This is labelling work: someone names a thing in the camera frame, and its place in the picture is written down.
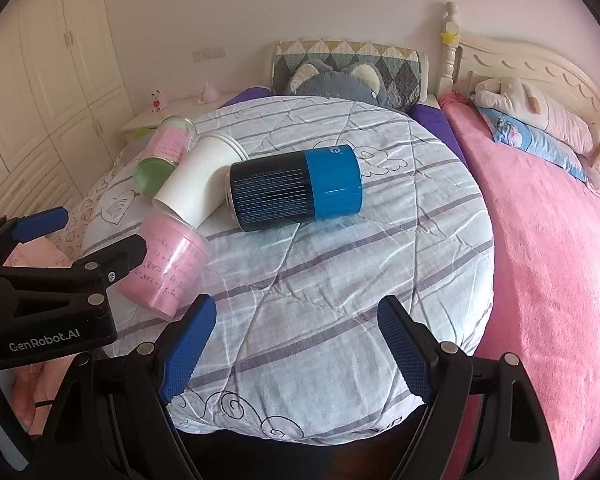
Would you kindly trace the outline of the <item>clear cup with pink paper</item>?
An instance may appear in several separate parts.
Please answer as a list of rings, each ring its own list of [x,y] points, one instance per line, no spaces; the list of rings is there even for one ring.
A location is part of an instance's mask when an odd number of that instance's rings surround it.
[[[138,231],[146,242],[143,262],[119,282],[118,292],[153,314],[173,320],[211,258],[207,239],[175,218],[153,212]]]

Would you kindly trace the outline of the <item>white paper cup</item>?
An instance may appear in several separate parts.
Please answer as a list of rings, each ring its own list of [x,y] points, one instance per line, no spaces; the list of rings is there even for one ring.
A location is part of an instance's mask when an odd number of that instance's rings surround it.
[[[248,159],[231,136],[210,131],[198,136],[184,160],[152,199],[154,207],[194,229],[225,202],[230,166]]]

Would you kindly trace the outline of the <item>clear cup green pink paper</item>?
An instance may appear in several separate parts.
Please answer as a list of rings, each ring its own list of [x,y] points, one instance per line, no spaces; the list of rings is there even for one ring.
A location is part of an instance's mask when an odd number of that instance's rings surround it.
[[[163,119],[149,142],[134,172],[138,192],[152,200],[195,144],[196,128],[184,116]]]

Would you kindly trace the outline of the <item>pink heart pattern sheet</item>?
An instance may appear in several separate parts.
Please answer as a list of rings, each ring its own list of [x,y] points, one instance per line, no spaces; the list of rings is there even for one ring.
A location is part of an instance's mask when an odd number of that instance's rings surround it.
[[[99,200],[110,188],[114,177],[128,163],[128,156],[133,157],[129,146],[119,153],[110,170],[97,180],[83,200],[71,207],[67,226],[48,237],[69,261],[73,262],[81,255],[88,222],[92,220]]]

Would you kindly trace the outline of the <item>white bedside table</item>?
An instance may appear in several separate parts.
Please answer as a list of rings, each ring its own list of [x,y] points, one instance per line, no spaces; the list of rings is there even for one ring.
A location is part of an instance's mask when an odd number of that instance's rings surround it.
[[[170,101],[166,108],[160,110],[160,112],[153,112],[150,108],[144,110],[143,113],[140,113],[123,125],[120,130],[122,132],[131,132],[140,128],[155,128],[163,121],[163,119],[170,116],[183,116],[188,119],[195,119],[198,116],[217,110],[235,96],[236,93],[222,93],[219,99],[212,103],[201,103],[199,102],[198,96]]]

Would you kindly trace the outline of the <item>blue and black can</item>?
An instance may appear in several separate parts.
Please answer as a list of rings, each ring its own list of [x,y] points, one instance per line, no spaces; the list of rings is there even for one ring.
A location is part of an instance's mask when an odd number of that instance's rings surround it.
[[[225,187],[245,232],[352,216],[363,203],[360,166],[347,145],[235,162]]]

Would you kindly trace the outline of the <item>small pink toy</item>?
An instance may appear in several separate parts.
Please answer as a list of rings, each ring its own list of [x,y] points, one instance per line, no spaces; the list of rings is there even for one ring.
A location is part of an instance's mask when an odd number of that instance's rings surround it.
[[[219,98],[220,92],[215,89],[215,86],[210,81],[206,81],[201,89],[198,103],[211,104],[216,102]]]

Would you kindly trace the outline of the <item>cream wardrobe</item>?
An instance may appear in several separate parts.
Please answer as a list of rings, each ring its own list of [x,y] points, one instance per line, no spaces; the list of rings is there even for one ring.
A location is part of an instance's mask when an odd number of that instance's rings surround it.
[[[132,117],[105,0],[0,0],[0,216],[78,202]]]

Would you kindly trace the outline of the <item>blue cartoon pillow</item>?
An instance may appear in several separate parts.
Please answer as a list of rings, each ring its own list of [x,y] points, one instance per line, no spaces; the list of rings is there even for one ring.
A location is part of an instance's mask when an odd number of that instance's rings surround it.
[[[577,154],[564,142],[494,108],[476,105],[476,110],[486,122],[496,143],[542,158],[581,182],[588,180]]]

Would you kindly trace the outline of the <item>grey cat plush toy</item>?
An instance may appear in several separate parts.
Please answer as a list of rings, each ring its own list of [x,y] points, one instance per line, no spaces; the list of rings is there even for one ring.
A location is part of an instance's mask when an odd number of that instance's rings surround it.
[[[321,96],[387,105],[387,90],[379,70],[372,64],[356,63],[334,70],[320,60],[302,63],[285,89],[287,96]]]

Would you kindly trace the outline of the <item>purple bed bumper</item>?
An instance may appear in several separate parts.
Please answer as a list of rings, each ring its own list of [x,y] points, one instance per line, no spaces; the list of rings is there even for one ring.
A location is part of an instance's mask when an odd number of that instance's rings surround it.
[[[269,98],[272,95],[273,92],[269,88],[249,87],[226,101],[221,105],[221,108],[242,102]],[[464,153],[460,148],[460,144],[458,144],[457,138],[452,131],[448,120],[442,113],[441,108],[438,107],[437,100],[434,96],[428,96],[425,103],[418,102],[414,104],[407,112],[407,115],[432,133],[438,140],[445,144],[465,166],[468,166]]]

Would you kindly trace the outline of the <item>white pink plush pig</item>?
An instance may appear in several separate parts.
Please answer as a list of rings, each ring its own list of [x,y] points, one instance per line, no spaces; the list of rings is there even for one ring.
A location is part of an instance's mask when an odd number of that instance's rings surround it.
[[[494,108],[564,142],[600,174],[600,125],[586,122],[530,81],[486,79],[476,84],[474,97],[479,106]]]

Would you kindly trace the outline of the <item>patchwork quilted headboard cover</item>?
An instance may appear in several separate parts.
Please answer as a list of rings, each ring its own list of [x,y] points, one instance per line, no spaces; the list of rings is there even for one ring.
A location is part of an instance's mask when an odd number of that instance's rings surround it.
[[[388,105],[408,112],[428,98],[429,61],[425,53],[393,44],[340,39],[279,40],[272,53],[271,89],[282,94],[296,69],[319,60],[334,70],[356,63],[373,65],[387,90]]]

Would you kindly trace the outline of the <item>cream wooden bed headboard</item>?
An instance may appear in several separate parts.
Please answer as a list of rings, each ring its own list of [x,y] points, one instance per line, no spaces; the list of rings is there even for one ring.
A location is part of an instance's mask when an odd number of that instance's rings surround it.
[[[465,32],[457,5],[445,3],[442,32],[457,33],[457,44],[442,44],[437,96],[467,96],[483,79],[509,76],[531,80],[586,122],[600,125],[600,89],[568,58],[532,42],[491,38]]]

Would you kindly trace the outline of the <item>white wall socket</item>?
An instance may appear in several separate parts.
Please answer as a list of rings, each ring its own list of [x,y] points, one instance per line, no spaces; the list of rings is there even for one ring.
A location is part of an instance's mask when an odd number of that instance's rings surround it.
[[[213,47],[201,48],[192,52],[192,59],[194,63],[217,60],[218,58],[226,57],[227,50],[222,44]]]

